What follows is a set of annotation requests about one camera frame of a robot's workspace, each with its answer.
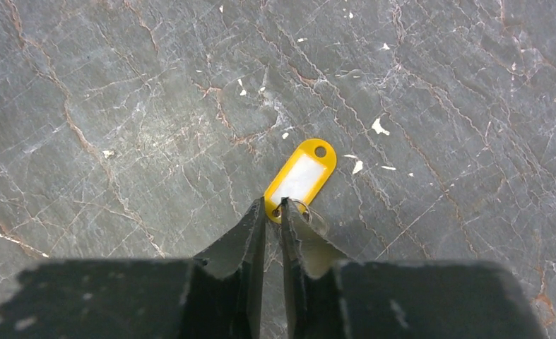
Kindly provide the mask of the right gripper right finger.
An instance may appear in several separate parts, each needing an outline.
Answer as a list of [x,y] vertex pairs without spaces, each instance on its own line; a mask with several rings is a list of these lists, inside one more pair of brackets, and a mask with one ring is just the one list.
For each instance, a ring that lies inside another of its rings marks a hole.
[[543,338],[518,280],[492,261],[355,261],[280,202],[290,338]]

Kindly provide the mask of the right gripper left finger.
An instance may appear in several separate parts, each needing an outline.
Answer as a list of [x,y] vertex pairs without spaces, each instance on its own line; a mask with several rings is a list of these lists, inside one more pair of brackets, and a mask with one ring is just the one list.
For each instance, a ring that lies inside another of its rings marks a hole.
[[23,270],[0,338],[258,338],[262,198],[190,258],[62,259]]

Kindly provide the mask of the yellow capped key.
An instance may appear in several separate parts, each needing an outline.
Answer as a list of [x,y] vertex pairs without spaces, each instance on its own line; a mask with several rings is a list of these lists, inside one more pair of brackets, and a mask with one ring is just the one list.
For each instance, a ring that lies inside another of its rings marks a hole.
[[333,174],[336,165],[336,152],[327,141],[311,138],[301,142],[264,192],[268,219],[279,224],[280,202],[289,198],[311,227],[325,236],[329,226],[318,212],[310,208],[310,204]]

